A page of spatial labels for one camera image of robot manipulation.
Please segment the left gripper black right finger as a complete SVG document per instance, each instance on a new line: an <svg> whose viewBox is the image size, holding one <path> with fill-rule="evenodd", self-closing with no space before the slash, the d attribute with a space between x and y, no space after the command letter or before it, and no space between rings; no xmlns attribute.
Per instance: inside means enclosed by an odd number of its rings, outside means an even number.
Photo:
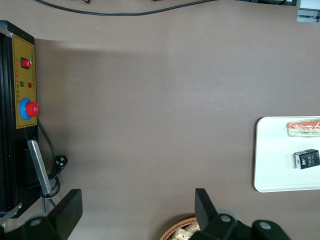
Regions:
<svg viewBox="0 0 320 240"><path fill-rule="evenodd" d="M228 213L219 213L204 188L195 190L194 213L199 231L193 240L289 240L290 237L275 222L256 220L247 226Z"/></svg>

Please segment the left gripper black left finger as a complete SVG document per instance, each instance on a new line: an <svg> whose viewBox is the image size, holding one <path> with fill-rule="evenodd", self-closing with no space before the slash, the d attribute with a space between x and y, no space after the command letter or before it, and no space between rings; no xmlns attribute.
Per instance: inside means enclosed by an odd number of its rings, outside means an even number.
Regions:
<svg viewBox="0 0 320 240"><path fill-rule="evenodd" d="M81 189L72 189L46 216L3 233L5 240L67 240L83 215Z"/></svg>

